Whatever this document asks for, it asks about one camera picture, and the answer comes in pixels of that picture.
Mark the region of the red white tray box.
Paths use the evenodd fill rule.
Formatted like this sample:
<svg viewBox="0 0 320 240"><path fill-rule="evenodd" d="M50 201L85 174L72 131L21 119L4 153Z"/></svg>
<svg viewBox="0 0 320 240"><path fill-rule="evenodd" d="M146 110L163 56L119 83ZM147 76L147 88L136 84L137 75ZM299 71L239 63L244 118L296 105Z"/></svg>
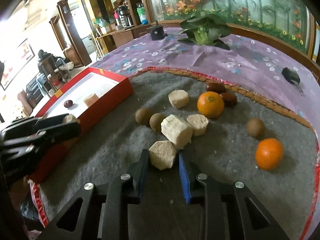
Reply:
<svg viewBox="0 0 320 240"><path fill-rule="evenodd" d="M133 88L127 77L103 69L87 67L73 77L35 116L46 118L71 114L80 120L81 134L54 145L37 164L35 172L27 178L35 183L45 180L86 132L132 94Z"/></svg>

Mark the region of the beige cake piece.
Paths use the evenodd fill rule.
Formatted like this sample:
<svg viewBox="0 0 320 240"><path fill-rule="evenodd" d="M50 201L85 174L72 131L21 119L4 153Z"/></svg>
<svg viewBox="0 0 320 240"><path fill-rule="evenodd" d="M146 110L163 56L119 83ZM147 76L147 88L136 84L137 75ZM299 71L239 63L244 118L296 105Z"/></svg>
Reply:
<svg viewBox="0 0 320 240"><path fill-rule="evenodd" d="M77 119L74 115L68 114L67 116L65 116L65 117L63 118L62 123L63 123L63 124L67 124L67 123L70 123L70 122L80 123L80 120Z"/></svg>

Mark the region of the purple floral tablecloth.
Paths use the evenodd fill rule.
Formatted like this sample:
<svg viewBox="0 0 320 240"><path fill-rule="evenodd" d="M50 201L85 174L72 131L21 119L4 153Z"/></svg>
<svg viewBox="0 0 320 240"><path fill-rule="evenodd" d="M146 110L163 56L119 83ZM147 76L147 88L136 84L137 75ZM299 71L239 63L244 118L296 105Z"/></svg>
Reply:
<svg viewBox="0 0 320 240"><path fill-rule="evenodd" d="M183 44L171 28L165 39L153 41L145 35L107 54L96 66L131 80L148 72L168 73L168 68L200 73L262 95L307 121L316 137L312 206L299 237L307 239L319 223L319 85L310 70L269 45L239 35L230 35L225 42L230 50ZM285 80L281 73L285 67L297 72L300 84ZM39 206L45 219L52 220L44 210L41 183L37 186Z"/></svg>

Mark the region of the pink bottle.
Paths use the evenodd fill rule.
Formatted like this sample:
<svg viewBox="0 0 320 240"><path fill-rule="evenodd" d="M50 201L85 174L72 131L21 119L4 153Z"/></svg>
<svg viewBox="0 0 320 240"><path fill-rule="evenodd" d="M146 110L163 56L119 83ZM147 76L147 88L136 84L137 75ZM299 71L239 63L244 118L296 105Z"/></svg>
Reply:
<svg viewBox="0 0 320 240"><path fill-rule="evenodd" d="M117 30L122 29L121 21L119 19L118 13L116 11L114 12L114 19L115 19L115 22L116 22L116 29Z"/></svg>

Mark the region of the square beige cake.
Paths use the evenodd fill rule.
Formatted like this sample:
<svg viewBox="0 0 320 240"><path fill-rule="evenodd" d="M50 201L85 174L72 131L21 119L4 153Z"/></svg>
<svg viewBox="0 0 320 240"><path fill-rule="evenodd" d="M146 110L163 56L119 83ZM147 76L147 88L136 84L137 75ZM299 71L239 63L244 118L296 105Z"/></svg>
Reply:
<svg viewBox="0 0 320 240"><path fill-rule="evenodd" d="M209 120L202 114L193 114L187 117L187 123L193 128L193 136L203 135L209 124Z"/></svg>

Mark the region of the orange mandarin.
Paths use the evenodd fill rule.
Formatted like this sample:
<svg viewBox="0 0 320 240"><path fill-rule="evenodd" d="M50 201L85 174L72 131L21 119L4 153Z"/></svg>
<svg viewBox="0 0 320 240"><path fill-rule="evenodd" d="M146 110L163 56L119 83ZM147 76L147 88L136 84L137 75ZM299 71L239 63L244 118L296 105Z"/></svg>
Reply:
<svg viewBox="0 0 320 240"><path fill-rule="evenodd" d="M255 152L257 166L264 171L274 170L283 158L283 146L274 138L261 140Z"/></svg>
<svg viewBox="0 0 320 240"><path fill-rule="evenodd" d="M225 107L225 103L216 92L202 93L197 100L197 109L200 114L209 119L214 119L220 116Z"/></svg>

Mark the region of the framed wall painting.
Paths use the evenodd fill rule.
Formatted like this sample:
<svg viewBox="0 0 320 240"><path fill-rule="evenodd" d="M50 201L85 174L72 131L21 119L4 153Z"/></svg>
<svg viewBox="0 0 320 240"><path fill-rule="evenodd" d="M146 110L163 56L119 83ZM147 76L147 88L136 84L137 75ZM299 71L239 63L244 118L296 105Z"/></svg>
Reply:
<svg viewBox="0 0 320 240"><path fill-rule="evenodd" d="M6 90L16 75L35 57L35 53L26 38L19 44L9 57L4 60L4 71L1 79L1 87Z"/></svg>

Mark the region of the green leafy vegetable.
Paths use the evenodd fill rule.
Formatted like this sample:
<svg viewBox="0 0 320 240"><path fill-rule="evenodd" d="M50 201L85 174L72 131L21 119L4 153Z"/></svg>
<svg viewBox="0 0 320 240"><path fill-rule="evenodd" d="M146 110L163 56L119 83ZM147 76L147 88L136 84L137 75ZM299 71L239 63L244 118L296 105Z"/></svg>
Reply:
<svg viewBox="0 0 320 240"><path fill-rule="evenodd" d="M180 22L180 27L186 37L179 38L178 42L230 50L221 38L231 35L231 28L216 14L193 15Z"/></svg>

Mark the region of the wooden chair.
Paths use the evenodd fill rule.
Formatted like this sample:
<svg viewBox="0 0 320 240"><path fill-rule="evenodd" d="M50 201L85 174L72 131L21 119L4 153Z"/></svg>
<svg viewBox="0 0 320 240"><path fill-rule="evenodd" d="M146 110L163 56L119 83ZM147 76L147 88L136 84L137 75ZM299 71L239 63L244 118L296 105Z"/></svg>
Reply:
<svg viewBox="0 0 320 240"><path fill-rule="evenodd" d="M40 59L38 67L41 73L44 74L51 88L56 92L70 79L71 74L69 70L62 70L64 61L61 58L50 54L45 59Z"/></svg>

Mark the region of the black coffee thermos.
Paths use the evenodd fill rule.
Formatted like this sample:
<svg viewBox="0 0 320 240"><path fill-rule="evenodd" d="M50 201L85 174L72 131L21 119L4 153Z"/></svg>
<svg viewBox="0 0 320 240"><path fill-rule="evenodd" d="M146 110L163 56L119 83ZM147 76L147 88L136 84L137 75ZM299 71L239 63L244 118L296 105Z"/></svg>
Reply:
<svg viewBox="0 0 320 240"><path fill-rule="evenodd" d="M123 27L131 27L133 26L131 15L129 9L126 5L120 5L117 9L118 15L121 21L121 25Z"/></svg>

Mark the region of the black cylindrical container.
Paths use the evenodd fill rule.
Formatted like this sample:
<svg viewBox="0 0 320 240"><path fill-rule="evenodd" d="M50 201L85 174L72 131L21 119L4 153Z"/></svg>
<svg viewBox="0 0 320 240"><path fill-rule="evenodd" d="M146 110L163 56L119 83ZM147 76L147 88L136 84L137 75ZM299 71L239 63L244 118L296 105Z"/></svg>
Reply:
<svg viewBox="0 0 320 240"><path fill-rule="evenodd" d="M167 34L164 32L163 25L159 24L158 21L155 24L150 25L147 28L147 32L151 35L153 41L158 41L166 38Z"/></svg>

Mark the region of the brown kiwi fruit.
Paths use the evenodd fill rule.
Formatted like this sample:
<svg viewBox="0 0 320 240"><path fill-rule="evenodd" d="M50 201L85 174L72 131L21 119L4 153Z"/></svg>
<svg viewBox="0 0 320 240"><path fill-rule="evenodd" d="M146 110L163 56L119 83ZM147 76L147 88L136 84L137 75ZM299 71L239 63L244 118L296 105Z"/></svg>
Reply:
<svg viewBox="0 0 320 240"><path fill-rule="evenodd" d="M154 132L161 133L161 123L166 118L162 113L155 113L151 116L149 124Z"/></svg>
<svg viewBox="0 0 320 240"><path fill-rule="evenodd" d="M138 125L149 126L152 112L148 108L140 108L136 111L135 120Z"/></svg>
<svg viewBox="0 0 320 240"><path fill-rule="evenodd" d="M247 132L251 137L259 138L265 133L265 125L259 118L251 118L247 123Z"/></svg>

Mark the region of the green blue water bottle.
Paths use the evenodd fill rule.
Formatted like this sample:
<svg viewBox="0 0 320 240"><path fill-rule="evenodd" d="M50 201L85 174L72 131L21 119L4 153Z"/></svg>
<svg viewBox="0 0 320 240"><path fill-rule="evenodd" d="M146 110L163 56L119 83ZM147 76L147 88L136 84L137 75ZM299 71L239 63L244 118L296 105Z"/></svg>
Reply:
<svg viewBox="0 0 320 240"><path fill-rule="evenodd" d="M144 4L143 3L137 3L136 6L137 6L137 13L138 13L138 16L139 16L141 24L142 25L147 25L149 22L148 22L147 15L146 15L146 12L145 12Z"/></svg>

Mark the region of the small black device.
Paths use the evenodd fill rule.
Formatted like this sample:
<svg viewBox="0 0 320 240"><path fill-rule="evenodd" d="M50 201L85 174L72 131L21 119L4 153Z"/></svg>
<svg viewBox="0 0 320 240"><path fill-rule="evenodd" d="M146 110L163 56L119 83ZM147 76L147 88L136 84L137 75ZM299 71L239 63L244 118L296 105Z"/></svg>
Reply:
<svg viewBox="0 0 320 240"><path fill-rule="evenodd" d="M281 73L287 82L289 82L293 85L300 84L300 77L296 71L285 67L285 68L283 68Z"/></svg>

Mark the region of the beige cake cube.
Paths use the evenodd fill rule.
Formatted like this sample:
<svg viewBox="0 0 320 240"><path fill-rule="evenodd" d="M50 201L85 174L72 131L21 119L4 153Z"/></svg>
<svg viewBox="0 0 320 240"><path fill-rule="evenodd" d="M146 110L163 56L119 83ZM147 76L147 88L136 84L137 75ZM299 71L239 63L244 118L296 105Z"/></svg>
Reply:
<svg viewBox="0 0 320 240"><path fill-rule="evenodd" d="M168 95L168 99L172 107L180 109L189 102L189 94L185 90L174 90Z"/></svg>

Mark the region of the beige cake in tray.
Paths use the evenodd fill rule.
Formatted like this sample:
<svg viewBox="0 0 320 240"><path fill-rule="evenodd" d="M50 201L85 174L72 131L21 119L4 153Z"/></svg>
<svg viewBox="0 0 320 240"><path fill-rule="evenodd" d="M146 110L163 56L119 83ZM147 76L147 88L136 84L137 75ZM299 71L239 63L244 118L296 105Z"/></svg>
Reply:
<svg viewBox="0 0 320 240"><path fill-rule="evenodd" d="M87 107L90 107L98 100L99 100L99 96L97 96L97 94L94 93L84 98L84 103L86 104Z"/></svg>

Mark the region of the hexagonal beige cake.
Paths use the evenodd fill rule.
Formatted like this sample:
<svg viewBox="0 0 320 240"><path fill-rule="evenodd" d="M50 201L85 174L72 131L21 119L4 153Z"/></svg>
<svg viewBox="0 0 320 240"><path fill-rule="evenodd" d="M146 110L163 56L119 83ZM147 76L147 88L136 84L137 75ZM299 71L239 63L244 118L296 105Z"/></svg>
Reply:
<svg viewBox="0 0 320 240"><path fill-rule="evenodd" d="M168 140L157 141L149 148L151 164L159 170L172 168L176 153L176 148Z"/></svg>

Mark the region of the large white cake block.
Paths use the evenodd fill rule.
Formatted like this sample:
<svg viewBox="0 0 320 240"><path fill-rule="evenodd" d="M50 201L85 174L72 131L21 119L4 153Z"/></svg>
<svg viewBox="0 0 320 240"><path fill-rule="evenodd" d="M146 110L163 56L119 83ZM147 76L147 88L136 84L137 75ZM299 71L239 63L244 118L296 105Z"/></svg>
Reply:
<svg viewBox="0 0 320 240"><path fill-rule="evenodd" d="M193 128L184 119L173 114L163 119L161 132L176 148L184 148L193 136Z"/></svg>

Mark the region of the dark red jujube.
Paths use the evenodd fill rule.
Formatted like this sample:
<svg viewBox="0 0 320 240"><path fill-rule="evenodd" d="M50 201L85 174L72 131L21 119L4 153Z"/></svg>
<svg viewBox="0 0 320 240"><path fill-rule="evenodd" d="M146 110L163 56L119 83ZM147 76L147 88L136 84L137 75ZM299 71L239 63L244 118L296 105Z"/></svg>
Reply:
<svg viewBox="0 0 320 240"><path fill-rule="evenodd" d="M227 89L223 83L208 82L206 83L206 91L221 94L225 93Z"/></svg>
<svg viewBox="0 0 320 240"><path fill-rule="evenodd" d="M237 97L232 93L224 92L220 96L224 101L225 107L234 107L238 103Z"/></svg>

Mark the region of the grey felt mat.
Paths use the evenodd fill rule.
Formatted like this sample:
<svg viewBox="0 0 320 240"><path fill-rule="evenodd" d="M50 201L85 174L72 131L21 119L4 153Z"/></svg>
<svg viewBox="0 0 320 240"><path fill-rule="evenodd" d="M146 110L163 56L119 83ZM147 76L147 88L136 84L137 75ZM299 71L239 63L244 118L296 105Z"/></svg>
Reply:
<svg viewBox="0 0 320 240"><path fill-rule="evenodd" d="M197 112L197 98L205 84L169 73L145 73L131 80L135 91L104 116L69 151L67 157L40 185L48 219L53 219L87 182L109 183L138 161L143 149L163 140L161 134L139 126L138 109L146 107L183 118ZM189 94L186 106L175 109L168 95L174 90ZM260 118L267 138L278 139L284 149L280 165L271 172L256 167L258 141L246 124ZM242 181L268 209L290 239L299 239L310 215L316 162L316 137L295 120L238 95L238 104L211 120L204 135L186 146L189 159L203 173L223 183ZM129 205L131 239L197 239L201 208L188 205L181 188L178 165L171 169L148 168L142 202Z"/></svg>

